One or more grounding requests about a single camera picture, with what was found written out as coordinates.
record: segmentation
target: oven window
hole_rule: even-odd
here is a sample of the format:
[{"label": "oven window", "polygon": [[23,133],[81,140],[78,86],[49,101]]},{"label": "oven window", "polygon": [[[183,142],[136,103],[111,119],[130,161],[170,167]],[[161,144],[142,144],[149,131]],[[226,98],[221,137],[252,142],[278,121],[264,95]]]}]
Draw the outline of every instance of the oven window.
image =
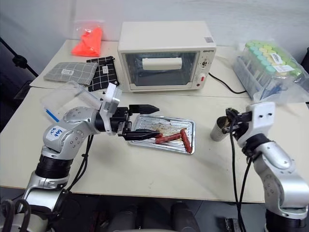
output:
[{"label": "oven window", "polygon": [[[136,86],[174,86],[190,82],[198,52],[160,52],[125,54],[130,83]],[[178,69],[149,70],[143,67],[143,59],[181,58]]]}]

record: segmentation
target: sausage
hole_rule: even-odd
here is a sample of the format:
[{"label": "sausage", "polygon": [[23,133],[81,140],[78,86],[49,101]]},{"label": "sausage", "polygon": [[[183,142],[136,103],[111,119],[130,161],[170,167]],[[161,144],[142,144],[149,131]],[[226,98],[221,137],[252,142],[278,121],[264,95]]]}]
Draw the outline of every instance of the sausage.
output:
[{"label": "sausage", "polygon": [[167,141],[171,141],[171,140],[176,140],[176,139],[180,139],[182,136],[180,133],[177,134],[172,134],[170,136],[165,136],[165,137],[161,137],[161,138],[156,138],[155,139],[155,143],[156,144],[160,144],[160,143],[164,143]]},{"label": "sausage", "polygon": [[191,154],[192,148],[190,146],[190,141],[184,131],[184,129],[181,129],[180,134],[182,135],[183,145],[185,147],[185,150]]},{"label": "sausage", "polygon": [[163,134],[159,133],[155,138],[161,138],[161,137],[163,137]]}]

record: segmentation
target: metal baking tray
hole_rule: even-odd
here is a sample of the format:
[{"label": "metal baking tray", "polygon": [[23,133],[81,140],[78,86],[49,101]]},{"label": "metal baking tray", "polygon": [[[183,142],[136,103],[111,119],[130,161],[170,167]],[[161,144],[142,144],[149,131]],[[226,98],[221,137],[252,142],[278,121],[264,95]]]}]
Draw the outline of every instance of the metal baking tray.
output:
[{"label": "metal baking tray", "polygon": [[[192,147],[192,153],[195,151],[195,122],[189,119],[153,116],[153,115],[139,115],[133,125],[132,131],[137,129],[150,129],[160,131],[163,136],[169,136],[179,133],[181,129],[185,129],[185,132],[190,141]],[[182,139],[168,141],[161,144],[155,144],[155,138],[146,139],[142,141],[129,141],[130,144],[136,146],[147,146],[152,148],[158,148],[163,150],[175,151],[189,155],[185,150]]]}]

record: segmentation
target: white wall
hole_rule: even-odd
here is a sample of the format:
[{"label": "white wall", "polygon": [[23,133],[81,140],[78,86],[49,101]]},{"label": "white wall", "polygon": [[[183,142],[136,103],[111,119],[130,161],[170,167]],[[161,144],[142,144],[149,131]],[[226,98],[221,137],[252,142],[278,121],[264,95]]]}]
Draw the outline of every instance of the white wall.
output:
[{"label": "white wall", "polygon": [[0,36],[39,73],[74,20],[104,20],[111,41],[123,21],[205,20],[218,45],[275,39],[298,61],[309,46],[308,0],[0,0]]}]

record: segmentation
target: white table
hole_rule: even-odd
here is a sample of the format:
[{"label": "white table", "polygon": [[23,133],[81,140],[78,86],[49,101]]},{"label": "white table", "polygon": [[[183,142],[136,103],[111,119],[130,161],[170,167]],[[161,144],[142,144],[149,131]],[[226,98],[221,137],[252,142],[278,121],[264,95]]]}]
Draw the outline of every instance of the white table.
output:
[{"label": "white table", "polygon": [[[77,57],[71,55],[72,48],[78,43],[78,40],[66,40],[59,51],[51,59],[49,64],[45,67],[42,73],[30,84],[33,87],[41,88],[58,88],[63,83],[46,81],[43,77],[58,63],[60,62],[86,62],[92,57]],[[115,68],[118,80],[123,83],[124,73],[121,68],[119,61],[119,56],[117,53],[118,42],[106,42],[103,41],[101,44],[101,54],[100,57],[113,56],[115,58]],[[217,47],[217,52],[215,59],[211,65],[211,74],[225,81],[233,90],[239,92],[243,91],[244,88],[240,83],[239,79],[232,70],[231,65],[227,61],[227,58],[231,57],[233,52],[232,47]],[[230,92],[221,83],[217,82],[210,76],[206,79],[204,88],[199,90],[181,90],[181,91],[159,91],[159,92],[149,92],[152,94],[160,95],[188,95],[188,96],[215,96],[215,97],[233,97],[233,98],[249,98],[247,93],[234,94]]]},{"label": "white table", "polygon": [[[39,161],[42,135],[51,124],[39,99],[51,89],[31,88],[0,135],[0,185],[25,188]],[[158,115],[189,118],[196,122],[196,151],[192,155],[131,146],[123,138],[95,135],[88,168],[73,192],[126,196],[234,201],[231,146],[228,138],[210,139],[210,131],[225,108],[240,112],[251,103],[247,98],[154,95],[125,93],[120,106],[152,104]],[[277,141],[295,160],[300,175],[309,183],[309,110],[305,104],[277,107],[269,138]],[[74,159],[70,181],[82,161],[85,144]],[[236,147],[238,187],[246,168],[245,156]],[[244,202],[263,202],[261,180],[249,171]]]}]

